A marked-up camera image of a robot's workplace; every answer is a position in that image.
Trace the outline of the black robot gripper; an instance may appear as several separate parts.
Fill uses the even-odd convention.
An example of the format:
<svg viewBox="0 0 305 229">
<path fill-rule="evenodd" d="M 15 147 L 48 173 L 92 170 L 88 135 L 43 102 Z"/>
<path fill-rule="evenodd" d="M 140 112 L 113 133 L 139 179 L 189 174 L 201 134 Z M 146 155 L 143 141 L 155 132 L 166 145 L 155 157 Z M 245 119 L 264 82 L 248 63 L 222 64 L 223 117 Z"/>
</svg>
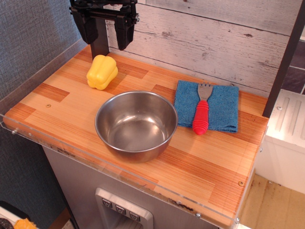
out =
<svg viewBox="0 0 305 229">
<path fill-rule="evenodd" d="M 95 19 L 115 21 L 119 50 L 133 41 L 134 25 L 139 22 L 136 0 L 71 0 L 70 11 L 82 39 L 92 44 L 98 38 Z"/>
</svg>

